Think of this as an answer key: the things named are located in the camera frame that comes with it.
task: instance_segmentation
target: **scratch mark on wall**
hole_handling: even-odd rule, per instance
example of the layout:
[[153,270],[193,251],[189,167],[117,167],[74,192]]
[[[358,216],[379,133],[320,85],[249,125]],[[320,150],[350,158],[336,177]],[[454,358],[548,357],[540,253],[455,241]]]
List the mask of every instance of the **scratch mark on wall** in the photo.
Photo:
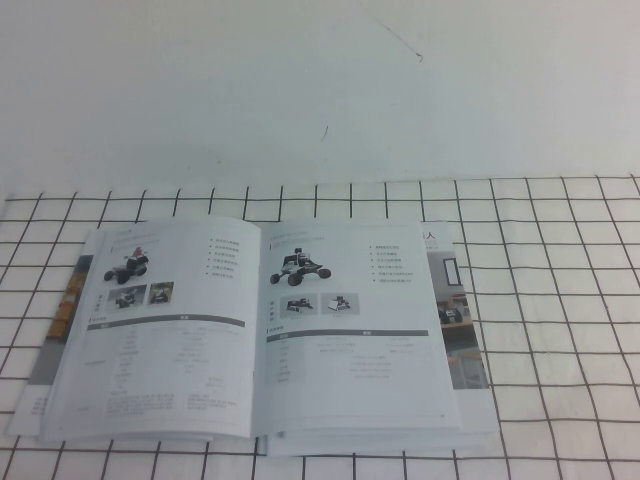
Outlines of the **scratch mark on wall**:
[[418,58],[420,58],[420,62],[422,62],[422,60],[424,60],[424,57],[422,56],[421,53],[419,53],[415,48],[413,48],[411,45],[409,45],[404,38],[402,38],[396,32],[391,30],[391,28],[387,27],[384,23],[382,23],[382,21],[378,17],[373,15],[369,10],[367,10],[367,8],[365,8],[364,5],[362,5],[362,2],[358,2],[358,4],[360,5],[360,8],[362,8],[362,10],[364,10],[367,13],[367,15],[369,15],[378,25],[380,25],[382,28],[387,30],[398,41],[400,41],[400,43],[402,43],[405,47],[407,47],[409,50],[411,50],[411,52],[413,52],[414,55],[416,55]]

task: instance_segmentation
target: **small thumbnail image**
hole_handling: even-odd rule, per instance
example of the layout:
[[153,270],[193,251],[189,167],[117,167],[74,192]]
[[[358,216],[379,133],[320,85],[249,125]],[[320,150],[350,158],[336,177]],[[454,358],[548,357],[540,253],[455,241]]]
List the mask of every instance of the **small thumbnail image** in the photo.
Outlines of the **small thumbnail image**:
[[149,289],[149,304],[161,305],[171,302],[173,282],[152,283]]
[[357,293],[323,293],[320,299],[323,314],[358,315],[360,298]]
[[280,297],[280,318],[318,314],[318,296],[301,293]]
[[136,308],[144,304],[146,285],[114,288],[107,297],[107,311],[117,312],[125,308]]

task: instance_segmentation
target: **wheeled robot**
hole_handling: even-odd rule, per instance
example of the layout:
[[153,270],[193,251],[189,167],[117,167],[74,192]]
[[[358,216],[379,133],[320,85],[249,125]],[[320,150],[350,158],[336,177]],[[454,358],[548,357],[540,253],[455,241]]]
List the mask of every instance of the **wheeled robot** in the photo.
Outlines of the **wheeled robot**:
[[104,274],[105,281],[108,282],[115,277],[116,281],[120,285],[123,285],[127,283],[131,277],[139,277],[147,273],[149,258],[142,252],[140,247],[135,249],[133,255],[124,258],[127,260],[127,263],[108,270]]
[[439,308],[440,323],[462,323],[462,314],[457,308]]
[[302,283],[302,279],[308,273],[316,273],[320,278],[329,278],[331,276],[331,270],[322,268],[322,265],[314,263],[308,254],[302,253],[301,248],[296,248],[293,255],[284,257],[282,273],[274,273],[271,275],[269,281],[273,285],[278,283],[285,275],[289,275],[287,283],[295,287]]
[[340,310],[347,310],[348,308],[351,308],[351,305],[349,305],[349,302],[345,300],[342,295],[338,295],[334,300],[329,302],[328,307],[331,310],[339,312]]
[[169,295],[164,292],[164,288],[161,288],[151,297],[150,303],[167,303],[168,301]]
[[300,312],[301,308],[308,308],[309,310],[313,310],[313,307],[309,303],[309,300],[306,298],[301,298],[300,300],[289,300],[287,302],[287,310],[291,312]]
[[118,308],[129,308],[134,303],[136,303],[136,291],[133,289],[128,292],[121,293],[120,296],[116,298],[116,305],[118,305]]

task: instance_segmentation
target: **grid pattern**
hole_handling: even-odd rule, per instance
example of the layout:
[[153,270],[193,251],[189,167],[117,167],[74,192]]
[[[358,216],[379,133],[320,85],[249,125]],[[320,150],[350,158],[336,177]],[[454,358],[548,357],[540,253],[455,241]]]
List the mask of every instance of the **grid pattern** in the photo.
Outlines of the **grid pattern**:
[[257,442],[0,434],[3,479],[640,478],[640,188],[536,178],[9,198],[0,213],[0,429],[88,230],[167,215],[448,220],[500,420],[471,451],[273,459]]

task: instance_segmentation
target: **gray header bar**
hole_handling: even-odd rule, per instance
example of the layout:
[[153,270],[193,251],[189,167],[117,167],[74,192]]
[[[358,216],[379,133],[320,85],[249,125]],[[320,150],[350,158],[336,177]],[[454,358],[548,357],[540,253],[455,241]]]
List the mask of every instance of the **gray header bar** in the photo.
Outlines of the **gray header bar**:
[[198,320],[201,322],[226,323],[227,325],[235,325],[244,328],[242,320],[235,318],[216,317],[213,315],[156,315],[153,317],[131,318],[129,320],[118,320],[115,322],[94,323],[89,325],[87,330],[102,330],[103,328],[124,327],[125,325],[137,325],[139,323],[155,323],[155,322],[174,322]]
[[428,337],[429,330],[303,330],[300,332],[279,333],[267,337],[267,343],[287,338],[323,337],[346,335],[352,337]]

